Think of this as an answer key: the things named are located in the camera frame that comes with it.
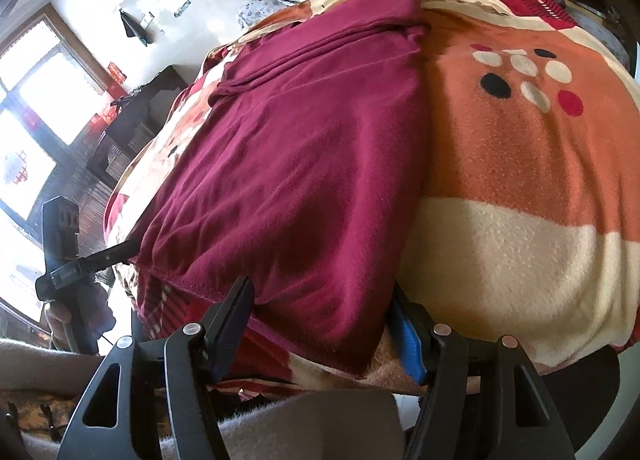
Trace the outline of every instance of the red dot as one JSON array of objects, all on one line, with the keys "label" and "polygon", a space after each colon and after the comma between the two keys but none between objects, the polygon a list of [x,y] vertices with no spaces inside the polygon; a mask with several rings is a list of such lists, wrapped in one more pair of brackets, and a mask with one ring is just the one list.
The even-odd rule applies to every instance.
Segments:
[{"label": "red dot", "polygon": [[491,48],[490,46],[487,45],[481,45],[478,43],[473,43],[473,45],[471,45],[471,48],[473,48],[474,50],[479,50],[480,52],[493,52],[494,49]]},{"label": "red dot", "polygon": [[584,111],[582,100],[569,90],[560,90],[558,92],[558,102],[567,115],[572,117],[580,117]]}]

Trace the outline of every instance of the white dot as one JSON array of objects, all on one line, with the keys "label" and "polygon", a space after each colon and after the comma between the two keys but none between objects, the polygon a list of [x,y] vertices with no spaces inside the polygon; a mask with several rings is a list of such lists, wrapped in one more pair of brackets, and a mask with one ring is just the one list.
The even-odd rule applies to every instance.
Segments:
[{"label": "white dot", "polygon": [[536,64],[525,55],[512,55],[511,64],[521,74],[535,77],[538,75],[538,67]]},{"label": "white dot", "polygon": [[500,54],[495,52],[484,52],[483,50],[477,50],[473,53],[474,59],[480,63],[484,63],[489,66],[500,66],[502,64],[502,58]]},{"label": "white dot", "polygon": [[520,91],[528,101],[534,103],[544,114],[551,108],[551,101],[549,101],[546,94],[528,81],[524,81],[520,85]]},{"label": "white dot", "polygon": [[546,64],[545,72],[552,79],[555,79],[556,81],[564,84],[570,83],[571,79],[574,78],[574,76],[571,74],[571,70],[569,70],[569,67],[564,63],[556,61],[555,59],[553,61],[549,61]]}]

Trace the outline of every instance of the maroon garment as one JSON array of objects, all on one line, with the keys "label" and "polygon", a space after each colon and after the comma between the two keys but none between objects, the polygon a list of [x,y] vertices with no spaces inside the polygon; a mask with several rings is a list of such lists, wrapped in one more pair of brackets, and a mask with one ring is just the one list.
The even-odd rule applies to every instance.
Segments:
[{"label": "maroon garment", "polygon": [[362,374],[380,340],[428,155],[421,0],[347,0],[256,40],[132,236],[137,266]]}]

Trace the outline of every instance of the blanket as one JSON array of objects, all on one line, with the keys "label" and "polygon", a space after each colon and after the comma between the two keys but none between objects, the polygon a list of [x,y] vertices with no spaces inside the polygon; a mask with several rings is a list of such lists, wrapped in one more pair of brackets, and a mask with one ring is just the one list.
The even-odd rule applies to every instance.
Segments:
[{"label": "blanket", "polygon": [[[418,209],[396,270],[401,286],[462,334],[517,335],[543,371],[630,344],[640,284],[637,84],[552,0],[421,1],[429,129]],[[129,234],[176,161],[193,151],[221,67],[232,68],[254,40],[350,2],[289,7],[207,57],[164,133],[121,180],[107,213],[110,244]],[[119,276],[152,336],[207,304],[145,267],[121,267]],[[404,384],[388,335],[378,338],[361,382],[415,389]],[[247,350],[262,351],[263,362],[247,355],[239,374],[253,389],[269,389],[266,371],[276,364],[288,388],[358,382],[355,369],[331,369],[335,358],[319,363],[273,339],[260,326],[246,336]]]}]

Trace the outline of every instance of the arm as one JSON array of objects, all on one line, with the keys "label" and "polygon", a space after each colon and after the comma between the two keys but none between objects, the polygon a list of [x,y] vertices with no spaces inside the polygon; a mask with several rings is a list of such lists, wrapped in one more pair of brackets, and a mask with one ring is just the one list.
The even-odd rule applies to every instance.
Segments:
[{"label": "arm", "polygon": [[0,339],[0,390],[43,390],[79,395],[101,362],[100,356],[45,350]]}]

